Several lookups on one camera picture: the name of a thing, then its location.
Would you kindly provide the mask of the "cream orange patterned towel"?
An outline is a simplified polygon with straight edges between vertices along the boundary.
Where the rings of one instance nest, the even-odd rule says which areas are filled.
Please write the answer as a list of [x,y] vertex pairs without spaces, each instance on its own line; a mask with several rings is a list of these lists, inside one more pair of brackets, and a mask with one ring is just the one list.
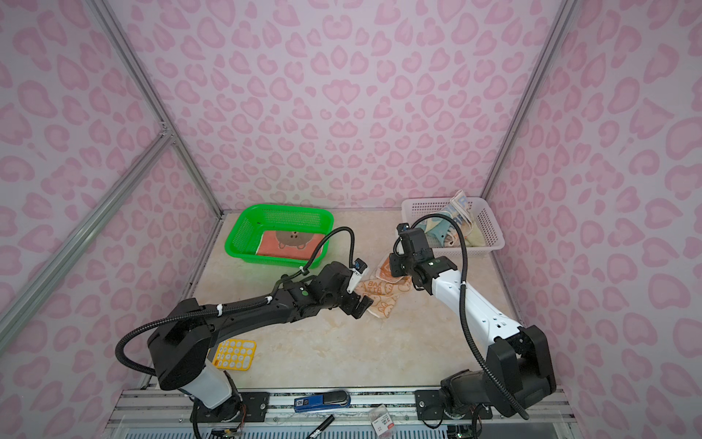
[[388,319],[401,296],[413,289],[409,276],[393,277],[389,257],[378,265],[375,271],[364,276],[355,288],[360,296],[369,297],[373,303],[367,311],[372,316]]

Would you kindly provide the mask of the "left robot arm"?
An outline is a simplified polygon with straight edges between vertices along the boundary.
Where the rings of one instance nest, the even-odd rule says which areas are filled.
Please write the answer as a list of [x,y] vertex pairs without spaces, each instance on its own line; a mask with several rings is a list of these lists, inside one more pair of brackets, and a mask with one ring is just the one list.
[[267,296],[219,305],[201,305],[195,298],[180,302],[147,342],[160,388],[186,393],[210,411],[239,411],[239,392],[230,375],[208,359],[210,350],[235,336],[312,318],[325,309],[361,318],[372,304],[354,292],[365,270],[360,259],[351,267],[332,262],[319,274],[281,280]]

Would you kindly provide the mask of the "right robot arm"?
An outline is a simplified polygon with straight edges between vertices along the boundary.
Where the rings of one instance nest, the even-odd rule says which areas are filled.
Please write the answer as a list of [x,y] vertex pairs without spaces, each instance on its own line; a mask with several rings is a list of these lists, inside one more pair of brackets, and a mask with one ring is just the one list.
[[440,406],[450,416],[473,415],[480,407],[505,417],[530,418],[528,408],[556,391],[545,333],[509,318],[468,282],[470,259],[456,264],[445,256],[418,259],[391,254],[389,269],[453,310],[476,371],[459,371],[441,381]]

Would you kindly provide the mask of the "white plastic basket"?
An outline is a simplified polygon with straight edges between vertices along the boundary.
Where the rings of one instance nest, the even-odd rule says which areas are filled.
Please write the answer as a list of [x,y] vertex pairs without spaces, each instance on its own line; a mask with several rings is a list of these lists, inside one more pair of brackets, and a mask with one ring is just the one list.
[[[470,214],[475,219],[475,228],[482,232],[486,244],[482,247],[468,247],[467,254],[470,257],[483,257],[502,250],[506,240],[487,201],[476,197],[467,199]],[[401,203],[402,221],[414,223],[423,215],[442,210],[449,202],[450,198],[405,199]]]

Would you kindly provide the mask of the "white blue lettered towel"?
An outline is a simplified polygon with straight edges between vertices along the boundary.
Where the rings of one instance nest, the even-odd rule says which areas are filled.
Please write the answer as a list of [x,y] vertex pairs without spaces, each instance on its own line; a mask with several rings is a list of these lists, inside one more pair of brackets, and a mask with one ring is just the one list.
[[[459,190],[451,198],[440,214],[445,217],[450,217],[459,227],[465,242],[469,243],[469,236],[475,228],[475,220],[471,214],[469,199],[462,190]],[[446,221],[446,219],[439,219],[433,231],[442,247],[455,247],[459,245],[459,234],[455,227],[453,227],[449,221]]]

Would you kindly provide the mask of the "green plastic basket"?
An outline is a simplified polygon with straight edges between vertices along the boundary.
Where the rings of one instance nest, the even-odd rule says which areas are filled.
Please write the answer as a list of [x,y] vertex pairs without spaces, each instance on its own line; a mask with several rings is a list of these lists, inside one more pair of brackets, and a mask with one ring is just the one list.
[[334,215],[318,208],[260,204],[244,210],[225,243],[226,253],[246,263],[299,268],[308,260],[264,257],[256,254],[261,236],[267,230],[319,233],[332,232]]

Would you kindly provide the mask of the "blue stapler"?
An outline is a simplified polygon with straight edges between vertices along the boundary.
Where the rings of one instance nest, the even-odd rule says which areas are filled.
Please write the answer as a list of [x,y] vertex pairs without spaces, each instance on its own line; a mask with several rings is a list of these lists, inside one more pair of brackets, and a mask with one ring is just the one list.
[[350,404],[351,396],[348,391],[334,390],[295,398],[292,407],[296,413],[312,413],[343,409]]

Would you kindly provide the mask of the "small plastic bag red label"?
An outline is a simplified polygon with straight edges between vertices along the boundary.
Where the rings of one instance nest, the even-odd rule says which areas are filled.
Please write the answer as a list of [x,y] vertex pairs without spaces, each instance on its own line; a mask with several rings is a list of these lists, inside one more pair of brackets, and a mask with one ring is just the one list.
[[390,416],[388,408],[384,404],[370,411],[369,420],[375,435],[379,439],[390,439],[393,437],[395,424]]

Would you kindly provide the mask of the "yellow calculator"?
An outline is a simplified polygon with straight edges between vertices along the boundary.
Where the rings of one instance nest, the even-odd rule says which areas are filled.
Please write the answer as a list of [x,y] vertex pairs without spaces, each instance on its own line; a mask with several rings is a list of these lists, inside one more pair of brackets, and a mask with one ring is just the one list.
[[257,343],[253,340],[230,338],[219,343],[212,363],[225,371],[248,371],[256,349]]

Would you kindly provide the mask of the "black pen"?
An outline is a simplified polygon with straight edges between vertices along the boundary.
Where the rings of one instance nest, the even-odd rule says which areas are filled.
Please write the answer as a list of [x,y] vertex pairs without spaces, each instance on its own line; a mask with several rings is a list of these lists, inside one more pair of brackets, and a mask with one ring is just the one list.
[[329,426],[335,420],[336,420],[336,417],[333,414],[327,416],[327,418],[325,418],[325,420],[323,420],[323,422],[321,422],[321,424],[319,424],[319,426],[314,428],[314,430],[309,435],[307,435],[306,439],[316,439],[316,438],[320,437],[321,433],[323,433],[327,428],[329,428]]

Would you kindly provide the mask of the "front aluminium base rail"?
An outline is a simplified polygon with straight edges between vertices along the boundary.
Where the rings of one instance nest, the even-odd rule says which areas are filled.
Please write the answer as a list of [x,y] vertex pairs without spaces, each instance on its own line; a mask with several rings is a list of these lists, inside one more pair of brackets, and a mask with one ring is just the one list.
[[245,389],[244,415],[228,422],[192,422],[193,402],[150,386],[125,391],[109,417],[105,438],[306,438],[327,416],[336,420],[318,438],[376,438],[370,411],[384,404],[395,424],[392,438],[580,438],[563,391],[529,408],[530,418],[505,417],[495,409],[450,416],[432,387],[350,388],[347,408],[296,413],[294,399],[313,388]]

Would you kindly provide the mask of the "aluminium frame rail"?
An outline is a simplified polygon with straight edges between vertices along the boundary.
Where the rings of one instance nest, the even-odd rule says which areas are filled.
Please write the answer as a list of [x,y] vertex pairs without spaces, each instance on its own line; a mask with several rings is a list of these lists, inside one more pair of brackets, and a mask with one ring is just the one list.
[[161,132],[98,201],[95,208],[76,226],[47,263],[42,265],[37,274],[20,290],[19,298],[11,304],[9,311],[1,318],[2,352],[6,352],[18,338],[42,305],[47,302],[58,283],[78,263],[118,210],[124,206],[126,199],[133,194],[157,160],[169,148],[177,153],[200,195],[210,206],[214,217],[220,220],[224,215],[223,208],[197,166],[188,145],[177,131],[173,118],[168,114],[164,101],[157,93],[155,83],[149,78],[146,68],[137,57],[111,5],[107,1],[88,1],[86,5],[91,9],[96,22],[106,33],[107,40],[119,55],[135,87],[161,125]]

